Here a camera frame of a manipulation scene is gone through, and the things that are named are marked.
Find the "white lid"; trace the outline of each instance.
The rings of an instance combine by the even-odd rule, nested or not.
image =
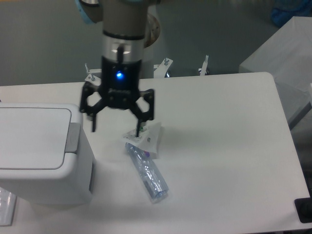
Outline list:
[[[63,164],[68,109],[0,108],[0,169],[57,169]]]

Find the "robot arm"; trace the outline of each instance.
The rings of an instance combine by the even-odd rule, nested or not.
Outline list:
[[[101,85],[86,82],[82,89],[80,111],[92,118],[96,130],[96,116],[104,107],[130,111],[137,117],[136,136],[141,123],[154,119],[154,90],[138,89],[143,58],[147,10],[157,0],[80,0],[84,12],[94,7],[90,19],[103,19]],[[98,92],[101,99],[94,106],[88,97]],[[150,107],[142,112],[136,101],[143,97]]]

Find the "small white box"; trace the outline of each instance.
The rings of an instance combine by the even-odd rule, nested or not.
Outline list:
[[[0,103],[0,187],[33,203],[90,202],[95,158],[73,104]]]

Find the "gray floor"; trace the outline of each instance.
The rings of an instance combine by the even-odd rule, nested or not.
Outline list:
[[[239,64],[278,29],[273,0],[176,0],[150,9],[161,23],[154,64],[174,60],[172,75],[211,74]],[[0,85],[83,81],[84,63],[100,68],[101,24],[83,23],[74,0],[0,2]]]

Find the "blue led light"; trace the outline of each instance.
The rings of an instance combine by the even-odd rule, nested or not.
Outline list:
[[[116,73],[116,78],[119,80],[122,80],[122,79],[124,79],[124,74],[121,71],[118,71]]]

